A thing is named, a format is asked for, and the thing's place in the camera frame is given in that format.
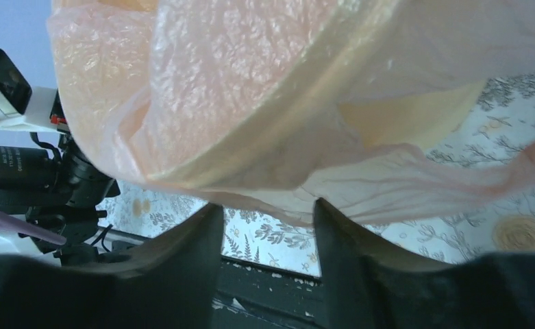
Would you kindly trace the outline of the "pink plastic trash bag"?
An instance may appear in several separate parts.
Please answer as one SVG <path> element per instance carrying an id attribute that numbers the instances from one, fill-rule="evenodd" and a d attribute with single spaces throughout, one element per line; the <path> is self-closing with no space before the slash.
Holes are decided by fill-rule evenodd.
<path id="1" fill-rule="evenodd" d="M 462 169 L 425 150 L 486 80 L 535 73 L 535 1 L 54 1 L 73 138 L 100 170 L 309 224 L 478 208 L 535 185 L 535 143 Z"/>

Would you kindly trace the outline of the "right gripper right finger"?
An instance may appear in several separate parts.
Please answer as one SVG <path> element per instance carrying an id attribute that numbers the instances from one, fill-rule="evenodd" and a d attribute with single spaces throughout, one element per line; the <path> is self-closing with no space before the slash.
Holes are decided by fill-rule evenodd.
<path id="1" fill-rule="evenodd" d="M 535 252 L 451 265 L 399 247 L 314 203 L 330 328 L 535 328 Z"/>

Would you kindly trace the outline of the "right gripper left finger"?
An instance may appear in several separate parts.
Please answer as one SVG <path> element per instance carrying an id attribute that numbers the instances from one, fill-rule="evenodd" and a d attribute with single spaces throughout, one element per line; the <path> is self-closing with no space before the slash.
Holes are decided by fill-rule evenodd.
<path id="1" fill-rule="evenodd" d="M 209 328 L 223 226 L 208 204 L 102 263 L 0 256 L 0 328 Z"/>

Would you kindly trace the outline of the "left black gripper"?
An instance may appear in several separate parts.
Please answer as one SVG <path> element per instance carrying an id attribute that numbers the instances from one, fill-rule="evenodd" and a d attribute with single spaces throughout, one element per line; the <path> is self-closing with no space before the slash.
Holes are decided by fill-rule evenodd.
<path id="1" fill-rule="evenodd" d="M 66 246 L 85 243 L 98 232 L 98 224 L 108 215 L 97 206 L 106 198 L 120 195 L 115 179 L 98 170 L 85 156 L 69 131 L 60 95 L 55 94 L 50 122 L 60 133 L 58 149 L 62 151 L 58 187 L 70 193 L 68 201 L 59 207 L 58 218 L 63 223 L 60 234 Z"/>

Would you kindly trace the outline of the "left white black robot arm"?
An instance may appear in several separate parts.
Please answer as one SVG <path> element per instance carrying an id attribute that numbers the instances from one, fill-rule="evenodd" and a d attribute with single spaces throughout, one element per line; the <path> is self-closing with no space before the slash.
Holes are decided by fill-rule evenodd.
<path id="1" fill-rule="evenodd" d="M 59 235 L 71 248 L 97 233 L 99 220 L 108 215 L 97 205 L 121 192 L 65 132 L 59 94 L 52 96 L 50 122 L 59 126 L 57 145 L 41 142 L 32 132 L 35 148 L 0 146 L 0 211 L 24 215 L 27 223 Z"/>

